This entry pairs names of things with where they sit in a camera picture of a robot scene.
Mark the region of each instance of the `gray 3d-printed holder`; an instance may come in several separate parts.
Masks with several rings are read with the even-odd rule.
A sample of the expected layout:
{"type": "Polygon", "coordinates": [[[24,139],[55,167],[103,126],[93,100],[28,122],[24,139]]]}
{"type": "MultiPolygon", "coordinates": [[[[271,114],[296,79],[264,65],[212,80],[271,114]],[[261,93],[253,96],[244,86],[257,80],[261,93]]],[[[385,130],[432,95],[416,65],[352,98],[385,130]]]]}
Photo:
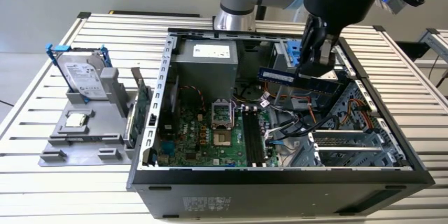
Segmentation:
{"type": "MultiPolygon", "coordinates": [[[[129,108],[139,91],[127,93],[117,77],[116,68],[103,69],[100,80],[109,90],[108,100],[85,103],[80,93],[67,93],[68,103],[40,155],[40,166],[131,164],[135,143],[123,141],[123,138],[129,108]],[[72,114],[76,114],[76,118],[83,118],[77,126],[72,123],[67,125],[72,114]]],[[[151,89],[147,90],[149,108],[152,94],[151,89]]]]}

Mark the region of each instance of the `barcode sticker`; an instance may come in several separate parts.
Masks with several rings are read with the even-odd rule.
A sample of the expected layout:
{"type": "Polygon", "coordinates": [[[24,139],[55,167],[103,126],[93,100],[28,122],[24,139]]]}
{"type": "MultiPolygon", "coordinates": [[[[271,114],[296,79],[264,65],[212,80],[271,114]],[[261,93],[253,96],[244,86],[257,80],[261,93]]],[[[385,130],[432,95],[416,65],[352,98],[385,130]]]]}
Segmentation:
{"type": "Polygon", "coordinates": [[[195,45],[193,57],[231,58],[231,47],[223,45],[195,45]]]}
{"type": "Polygon", "coordinates": [[[277,73],[264,72],[263,76],[268,77],[271,79],[280,80],[280,81],[287,81],[287,82],[291,82],[291,83],[293,82],[293,77],[291,77],[291,76],[283,76],[283,75],[280,75],[277,73]]]}

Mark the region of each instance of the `ram slot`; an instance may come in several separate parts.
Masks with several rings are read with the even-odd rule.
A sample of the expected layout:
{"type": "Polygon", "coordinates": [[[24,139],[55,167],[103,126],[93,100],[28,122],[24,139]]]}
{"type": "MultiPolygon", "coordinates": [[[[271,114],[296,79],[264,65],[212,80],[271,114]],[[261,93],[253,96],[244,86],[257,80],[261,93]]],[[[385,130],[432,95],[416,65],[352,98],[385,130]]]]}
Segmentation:
{"type": "Polygon", "coordinates": [[[260,139],[260,126],[256,111],[243,112],[243,129],[248,166],[263,166],[264,152],[260,139]]]}

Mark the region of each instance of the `open computer tower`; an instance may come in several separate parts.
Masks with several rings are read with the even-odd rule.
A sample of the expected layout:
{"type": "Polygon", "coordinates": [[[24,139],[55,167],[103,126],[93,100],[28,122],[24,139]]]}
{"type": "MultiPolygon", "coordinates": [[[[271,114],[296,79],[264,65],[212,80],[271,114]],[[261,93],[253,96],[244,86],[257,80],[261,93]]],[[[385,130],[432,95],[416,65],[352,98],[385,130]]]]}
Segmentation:
{"type": "Polygon", "coordinates": [[[155,218],[368,215],[435,181],[340,38],[169,29],[128,189],[155,218]]]}

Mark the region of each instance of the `aluminum profile table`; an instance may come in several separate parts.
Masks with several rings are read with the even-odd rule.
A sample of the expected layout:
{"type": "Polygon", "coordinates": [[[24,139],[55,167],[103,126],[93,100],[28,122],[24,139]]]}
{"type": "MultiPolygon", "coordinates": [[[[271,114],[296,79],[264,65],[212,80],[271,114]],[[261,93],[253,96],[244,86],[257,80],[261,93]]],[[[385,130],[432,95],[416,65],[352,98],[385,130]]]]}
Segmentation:
{"type": "Polygon", "coordinates": [[[448,30],[428,28],[419,42],[427,43],[441,60],[416,60],[417,67],[447,69],[441,77],[448,76],[448,30]]]}
{"type": "MultiPolygon", "coordinates": [[[[76,19],[60,44],[105,44],[120,82],[135,89],[131,67],[141,68],[147,84],[155,83],[168,27],[211,29],[212,19],[92,14],[76,19]]],[[[257,30],[300,34],[304,25],[257,21],[257,30]]],[[[235,219],[232,223],[448,223],[448,102],[385,32],[349,26],[343,37],[436,185],[365,218],[235,219]]],[[[153,219],[139,195],[125,191],[129,165],[37,165],[67,103],[65,91],[48,60],[0,125],[0,223],[148,223],[153,219]]]]}

